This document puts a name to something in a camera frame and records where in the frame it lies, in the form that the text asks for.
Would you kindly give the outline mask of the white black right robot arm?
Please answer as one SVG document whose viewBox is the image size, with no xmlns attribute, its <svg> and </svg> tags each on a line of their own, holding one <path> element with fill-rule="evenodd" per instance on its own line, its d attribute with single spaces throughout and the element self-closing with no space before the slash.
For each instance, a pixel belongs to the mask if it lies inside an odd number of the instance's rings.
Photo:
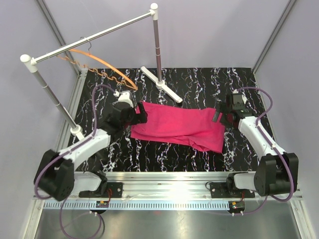
<svg viewBox="0 0 319 239">
<path fill-rule="evenodd" d="M 245 106 L 241 93 L 231 93 L 213 117 L 225 127 L 239 130 L 256 152 L 259 164 L 255 173 L 231 173 L 226 180 L 226 193 L 237 198 L 244 190 L 271 196 L 286 202 L 297 189 L 299 159 L 281 148 L 261 124 L 260 117 Z"/>
</svg>

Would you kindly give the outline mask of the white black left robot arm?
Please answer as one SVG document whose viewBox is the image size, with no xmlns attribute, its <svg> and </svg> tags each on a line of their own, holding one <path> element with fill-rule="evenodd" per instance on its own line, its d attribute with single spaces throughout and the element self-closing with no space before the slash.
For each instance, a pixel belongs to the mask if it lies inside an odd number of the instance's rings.
<svg viewBox="0 0 319 239">
<path fill-rule="evenodd" d="M 89 157 L 117 140 L 127 127 L 146 123 L 147 117 L 141 102 L 136 109 L 129 103 L 116 102 L 91 134 L 59 152 L 52 149 L 46 151 L 34 178 L 37 198 L 41 198 L 39 189 L 48 194 L 47 199 L 57 201 L 65 200 L 72 193 L 78 193 L 83 198 L 101 198 L 110 193 L 108 179 L 102 171 L 77 175 L 75 170 Z"/>
</svg>

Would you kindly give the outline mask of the pink trousers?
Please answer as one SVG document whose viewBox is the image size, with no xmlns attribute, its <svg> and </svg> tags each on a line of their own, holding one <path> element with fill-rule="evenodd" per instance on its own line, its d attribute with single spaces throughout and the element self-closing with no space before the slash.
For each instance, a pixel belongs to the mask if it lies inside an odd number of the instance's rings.
<svg viewBox="0 0 319 239">
<path fill-rule="evenodd" d="M 143 106 L 147 122 L 131 127 L 132 138 L 222 152 L 225 126 L 213 121 L 216 109 L 183 109 L 147 102 Z"/>
</svg>

